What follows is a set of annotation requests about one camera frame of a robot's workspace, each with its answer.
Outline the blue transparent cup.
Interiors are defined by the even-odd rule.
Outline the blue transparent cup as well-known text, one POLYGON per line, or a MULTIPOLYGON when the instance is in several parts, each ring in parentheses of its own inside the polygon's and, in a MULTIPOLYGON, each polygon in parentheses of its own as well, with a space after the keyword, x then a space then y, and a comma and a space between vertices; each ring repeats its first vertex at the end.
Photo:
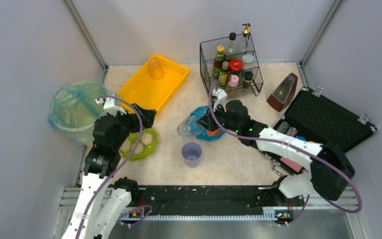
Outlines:
POLYGON ((177 133, 181 137, 196 137, 205 131, 205 128, 198 123, 201 117, 189 116, 177 126, 177 133))

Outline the small black lid jar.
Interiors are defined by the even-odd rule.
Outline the small black lid jar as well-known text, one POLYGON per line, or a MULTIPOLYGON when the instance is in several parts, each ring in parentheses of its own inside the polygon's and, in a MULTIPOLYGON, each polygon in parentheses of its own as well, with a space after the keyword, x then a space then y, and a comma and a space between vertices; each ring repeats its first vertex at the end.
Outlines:
POLYGON ((253 73, 251 71, 245 72, 244 83, 243 83, 244 89, 248 89, 251 86, 252 79, 253 79, 253 73))

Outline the pink transparent cup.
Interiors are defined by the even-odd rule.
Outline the pink transparent cup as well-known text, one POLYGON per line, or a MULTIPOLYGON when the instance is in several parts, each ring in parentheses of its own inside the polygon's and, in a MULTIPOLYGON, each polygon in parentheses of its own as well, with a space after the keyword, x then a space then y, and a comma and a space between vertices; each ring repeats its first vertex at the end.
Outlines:
POLYGON ((151 59, 148 63, 149 74, 153 80, 160 80, 164 77, 164 70, 158 59, 151 59))

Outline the blue dotted plate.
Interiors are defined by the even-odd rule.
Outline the blue dotted plate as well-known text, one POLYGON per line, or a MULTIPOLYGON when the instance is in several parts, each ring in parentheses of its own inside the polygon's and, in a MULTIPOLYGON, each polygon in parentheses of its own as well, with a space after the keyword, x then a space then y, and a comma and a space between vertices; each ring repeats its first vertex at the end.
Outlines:
MULTIPOLYGON (((201 107, 198 107, 198 108, 196 108, 194 111, 192 111, 192 112, 190 113, 190 116, 203 117, 203 116, 206 114, 207 110, 208 110, 208 106, 201 106, 201 107)), ((208 135, 206 134, 206 132, 207 132, 207 130, 205 130, 202 134, 196 136, 195 138, 196 138, 196 139, 199 139, 199 140, 203 140, 203 141, 208 141, 208 142, 210 142, 210 141, 219 140, 219 139, 225 134, 225 132, 222 131, 221 134, 216 135, 216 136, 213 136, 213 137, 210 137, 210 136, 208 136, 208 135)))

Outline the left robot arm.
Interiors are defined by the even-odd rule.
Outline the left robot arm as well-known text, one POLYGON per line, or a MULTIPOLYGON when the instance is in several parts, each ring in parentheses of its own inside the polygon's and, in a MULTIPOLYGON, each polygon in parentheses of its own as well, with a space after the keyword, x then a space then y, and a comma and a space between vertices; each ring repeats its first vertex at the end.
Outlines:
POLYGON ((122 107, 107 110, 95 121, 93 146, 85 158, 82 186, 73 215, 62 237, 64 239, 106 239, 125 208, 138 192, 137 182, 117 180, 108 202, 103 198, 112 174, 121 160, 119 152, 131 133, 150 128, 156 110, 145 110, 133 104, 133 113, 122 107))

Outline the silver lid white can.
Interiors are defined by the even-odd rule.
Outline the silver lid white can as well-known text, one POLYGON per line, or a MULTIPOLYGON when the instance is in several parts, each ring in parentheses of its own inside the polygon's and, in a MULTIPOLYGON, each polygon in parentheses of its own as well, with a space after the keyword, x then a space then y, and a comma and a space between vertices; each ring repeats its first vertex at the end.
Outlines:
POLYGON ((247 53, 242 56, 241 61, 243 63, 241 75, 244 77, 246 72, 249 71, 251 68, 253 68, 255 58, 253 54, 247 53))

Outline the pink lid spice jar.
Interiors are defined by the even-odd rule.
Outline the pink lid spice jar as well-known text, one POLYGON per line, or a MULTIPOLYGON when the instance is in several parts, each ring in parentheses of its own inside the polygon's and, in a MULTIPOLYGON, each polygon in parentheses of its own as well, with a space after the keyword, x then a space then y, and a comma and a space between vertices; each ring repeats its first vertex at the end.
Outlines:
POLYGON ((239 85, 239 76, 234 74, 230 75, 228 79, 228 86, 234 88, 234 87, 237 87, 238 85, 239 85))

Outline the red lid sauce jar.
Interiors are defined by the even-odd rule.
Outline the red lid sauce jar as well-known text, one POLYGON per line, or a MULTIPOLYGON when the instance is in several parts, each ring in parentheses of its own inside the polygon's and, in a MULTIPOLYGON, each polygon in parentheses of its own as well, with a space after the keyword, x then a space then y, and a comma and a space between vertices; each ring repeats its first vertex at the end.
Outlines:
POLYGON ((231 75, 240 76, 243 69, 243 62, 239 59, 229 61, 229 71, 231 75))

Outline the yellow cap sauce bottle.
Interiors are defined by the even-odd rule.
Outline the yellow cap sauce bottle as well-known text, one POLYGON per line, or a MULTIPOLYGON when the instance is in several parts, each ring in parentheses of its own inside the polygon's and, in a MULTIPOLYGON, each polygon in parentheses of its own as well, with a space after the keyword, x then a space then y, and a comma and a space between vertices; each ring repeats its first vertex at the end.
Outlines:
POLYGON ((212 70, 212 75, 213 77, 219 77, 221 69, 222 69, 222 64, 225 59, 225 53, 224 53, 225 47, 222 45, 219 45, 217 47, 217 52, 216 56, 213 62, 213 70, 212 70))

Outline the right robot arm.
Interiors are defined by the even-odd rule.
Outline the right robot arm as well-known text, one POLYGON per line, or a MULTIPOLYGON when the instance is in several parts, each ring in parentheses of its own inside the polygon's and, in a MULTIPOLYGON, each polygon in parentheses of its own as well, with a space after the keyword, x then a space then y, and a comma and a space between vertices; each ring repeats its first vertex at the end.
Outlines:
POLYGON ((279 190, 287 198, 316 193, 325 200, 337 201, 348 186, 354 186, 355 170, 338 144, 309 142, 280 133, 251 119, 239 100, 225 106, 210 105, 197 123, 209 131, 220 129, 246 146, 279 155, 305 168, 306 173, 287 176, 279 183, 279 190))

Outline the purple plastic cup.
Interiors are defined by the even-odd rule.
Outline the purple plastic cup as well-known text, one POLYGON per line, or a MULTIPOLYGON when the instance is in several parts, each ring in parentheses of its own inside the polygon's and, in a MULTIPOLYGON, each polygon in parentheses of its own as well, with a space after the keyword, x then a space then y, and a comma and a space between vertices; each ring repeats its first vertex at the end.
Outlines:
POLYGON ((202 147, 197 142, 187 142, 181 149, 181 154, 185 163, 190 168, 199 166, 202 157, 202 147))

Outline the black cap dark bottle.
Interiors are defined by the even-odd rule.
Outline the black cap dark bottle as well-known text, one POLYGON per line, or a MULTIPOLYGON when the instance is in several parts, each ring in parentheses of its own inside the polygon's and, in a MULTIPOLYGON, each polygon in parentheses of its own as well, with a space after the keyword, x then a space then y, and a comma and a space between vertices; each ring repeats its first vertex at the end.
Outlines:
POLYGON ((231 32, 229 34, 228 44, 225 48, 226 61, 234 59, 239 53, 237 48, 236 36, 237 34, 235 32, 231 32))

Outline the small yellow oil bottle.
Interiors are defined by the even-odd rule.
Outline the small yellow oil bottle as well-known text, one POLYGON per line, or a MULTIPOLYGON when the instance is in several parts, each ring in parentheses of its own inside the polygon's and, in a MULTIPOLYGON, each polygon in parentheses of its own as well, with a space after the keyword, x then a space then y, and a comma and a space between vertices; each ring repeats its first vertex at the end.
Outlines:
POLYGON ((219 86, 226 86, 227 85, 228 74, 229 74, 229 62, 224 61, 222 63, 221 71, 219 73, 219 78, 218 78, 219 86))

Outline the gold pump clear bottle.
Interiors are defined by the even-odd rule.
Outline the gold pump clear bottle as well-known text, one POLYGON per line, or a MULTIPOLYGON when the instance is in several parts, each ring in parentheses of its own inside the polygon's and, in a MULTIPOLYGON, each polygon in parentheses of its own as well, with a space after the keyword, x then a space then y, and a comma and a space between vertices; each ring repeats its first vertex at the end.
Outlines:
POLYGON ((242 29, 242 37, 239 42, 239 53, 244 53, 247 50, 251 24, 245 23, 243 26, 244 28, 242 29))

